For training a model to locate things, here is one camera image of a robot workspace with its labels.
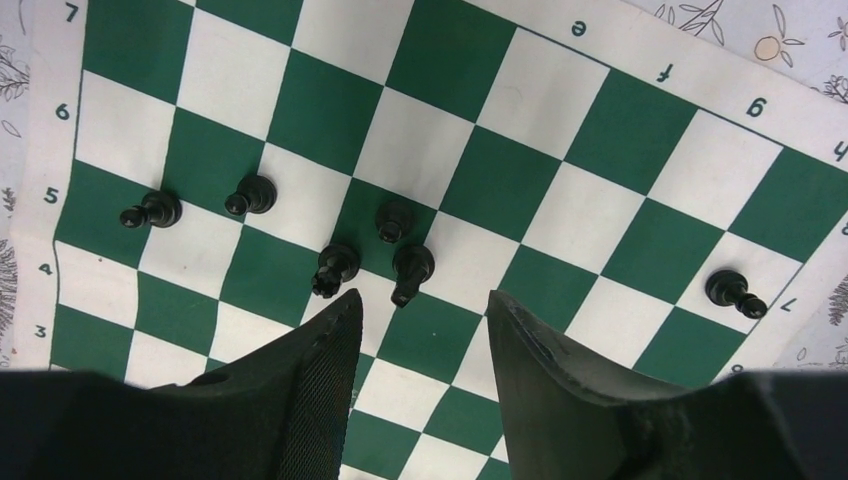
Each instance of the vinyl chess mat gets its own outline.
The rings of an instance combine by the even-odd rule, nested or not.
[[[845,263],[843,144],[822,127],[826,148],[807,148],[801,125],[835,120],[793,117],[767,88],[817,111],[827,99],[632,7],[538,0],[525,8],[551,15],[528,19],[501,0],[193,3],[40,7],[36,42],[57,43],[50,29],[79,58],[55,89],[72,94],[33,107],[65,153],[28,167],[16,217],[31,245],[19,317],[35,320],[16,325],[29,366],[186,383],[327,305],[309,281],[318,252],[345,243],[362,258],[344,289],[359,289],[365,331],[341,478],[506,479],[491,289],[626,367],[699,387],[762,366],[743,352],[754,332],[806,320],[826,293],[804,279]],[[643,52],[655,66],[616,60],[629,47],[601,35],[597,11],[668,45]],[[676,44],[711,63],[687,67]],[[737,88],[705,105],[693,79],[723,66]],[[746,96],[749,79],[765,93]],[[257,172],[274,207],[228,215],[224,199]],[[119,213],[153,189],[180,197],[180,221],[123,228]],[[374,215],[393,199],[416,221],[387,245]],[[391,260],[407,244],[436,269],[396,309]],[[727,267],[770,305],[759,323],[706,298]]]

